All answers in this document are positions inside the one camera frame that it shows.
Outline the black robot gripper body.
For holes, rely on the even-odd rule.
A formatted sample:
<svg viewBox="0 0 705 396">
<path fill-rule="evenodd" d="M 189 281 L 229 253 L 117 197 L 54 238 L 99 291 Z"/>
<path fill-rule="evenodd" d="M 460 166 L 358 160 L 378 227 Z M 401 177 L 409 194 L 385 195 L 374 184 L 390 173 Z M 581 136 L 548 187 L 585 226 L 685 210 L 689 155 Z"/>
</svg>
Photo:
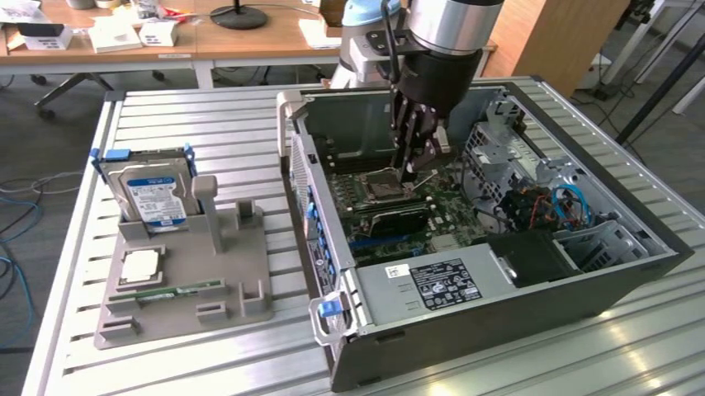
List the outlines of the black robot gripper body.
<svg viewBox="0 0 705 396">
<path fill-rule="evenodd" d="M 477 70 L 477 52 L 460 56 L 437 52 L 409 54 L 397 87 L 414 103 L 450 114 L 469 90 Z"/>
</svg>

